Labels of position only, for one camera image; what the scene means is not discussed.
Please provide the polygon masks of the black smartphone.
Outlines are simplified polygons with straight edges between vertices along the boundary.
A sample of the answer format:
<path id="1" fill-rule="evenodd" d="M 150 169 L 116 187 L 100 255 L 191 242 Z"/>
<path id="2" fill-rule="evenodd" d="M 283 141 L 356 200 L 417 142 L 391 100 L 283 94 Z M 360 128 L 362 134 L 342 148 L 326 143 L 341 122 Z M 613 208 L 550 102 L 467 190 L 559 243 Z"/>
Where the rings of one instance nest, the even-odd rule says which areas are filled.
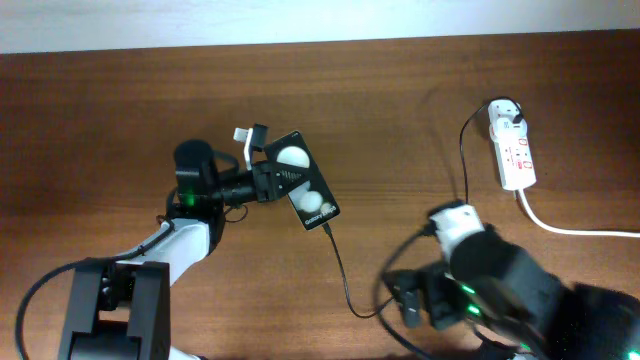
<path id="1" fill-rule="evenodd" d="M 340 213 L 340 207 L 299 131 L 265 147 L 278 197 L 286 196 L 304 229 L 313 230 Z"/>

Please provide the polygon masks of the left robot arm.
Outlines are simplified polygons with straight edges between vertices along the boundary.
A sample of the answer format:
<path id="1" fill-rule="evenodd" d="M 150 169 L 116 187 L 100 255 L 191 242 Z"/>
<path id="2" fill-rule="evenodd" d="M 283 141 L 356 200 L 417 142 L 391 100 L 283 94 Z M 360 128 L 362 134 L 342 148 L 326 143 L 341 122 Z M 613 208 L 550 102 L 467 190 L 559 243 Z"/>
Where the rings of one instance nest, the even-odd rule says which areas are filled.
<path id="1" fill-rule="evenodd" d="M 271 144 L 252 137 L 243 142 L 246 153 L 266 155 L 244 172 L 234 157 L 230 169 L 219 171 L 221 153 L 203 140 L 176 147 L 177 187 L 159 230 L 128 252 L 76 265 L 59 358 L 188 358 L 172 344 L 170 288 L 217 247 L 229 209 L 288 197 L 308 230 L 337 214 L 299 133 Z"/>

